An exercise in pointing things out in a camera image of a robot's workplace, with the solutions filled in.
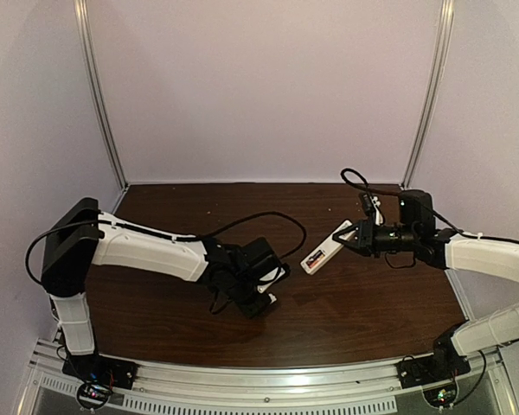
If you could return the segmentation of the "white remote control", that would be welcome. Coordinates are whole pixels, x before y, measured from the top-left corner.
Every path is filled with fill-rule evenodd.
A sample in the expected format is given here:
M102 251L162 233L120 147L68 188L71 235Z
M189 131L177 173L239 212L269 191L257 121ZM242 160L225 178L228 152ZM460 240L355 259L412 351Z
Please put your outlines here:
M327 236L315 249L313 249L301 262L300 265L302 269L308 274L308 275L314 275L317 271L319 271L323 266L325 266L337 253L339 253L343 246L336 243L332 239L332 234L337 230L337 228L329 235ZM317 264L310 268L307 265L308 259L311 259L316 252L323 251L325 256L320 259Z

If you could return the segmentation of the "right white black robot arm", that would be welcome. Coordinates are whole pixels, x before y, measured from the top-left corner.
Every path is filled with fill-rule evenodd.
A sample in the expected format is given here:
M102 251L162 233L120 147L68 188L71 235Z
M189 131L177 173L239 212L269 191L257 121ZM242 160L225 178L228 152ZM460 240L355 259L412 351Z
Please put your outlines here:
M332 239L364 257L410 252L415 262L436 269L473 271L519 284L519 241L467 233L454 226L438 229L441 216L433 209L430 194L410 189L396 196L399 223L378 223L378 209L365 192L361 199L366 218L335 232ZM429 366L449 376L459 370L467 355L512 342L519 342L519 305L448 329L434 341Z

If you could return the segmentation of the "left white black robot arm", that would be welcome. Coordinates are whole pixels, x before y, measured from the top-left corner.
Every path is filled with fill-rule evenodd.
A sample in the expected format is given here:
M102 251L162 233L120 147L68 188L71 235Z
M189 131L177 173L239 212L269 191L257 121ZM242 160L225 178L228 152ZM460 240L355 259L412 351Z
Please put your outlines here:
M105 213L89 197L36 240L45 243L42 271L30 278L48 293L64 335L67 370L81 380L97 380L110 366L99 355L87 304L91 266L121 266L203 284L248 318L275 302L269 289L289 273L263 237L239 246L214 234L168 233Z

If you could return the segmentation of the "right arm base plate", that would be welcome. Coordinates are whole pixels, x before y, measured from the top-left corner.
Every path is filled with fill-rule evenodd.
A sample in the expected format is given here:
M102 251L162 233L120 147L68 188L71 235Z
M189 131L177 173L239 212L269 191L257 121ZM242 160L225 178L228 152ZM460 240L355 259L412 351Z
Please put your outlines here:
M453 380L471 371L469 362L464 358L440 361L434 354L422 357L407 355L395 364L395 368L402 389Z

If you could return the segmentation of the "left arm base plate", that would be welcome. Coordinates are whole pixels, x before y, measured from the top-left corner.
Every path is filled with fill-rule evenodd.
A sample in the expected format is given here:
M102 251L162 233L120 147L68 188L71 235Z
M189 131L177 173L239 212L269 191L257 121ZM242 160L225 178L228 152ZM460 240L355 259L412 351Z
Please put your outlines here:
M62 372L83 381L131 390L138 364L100 354L68 355Z

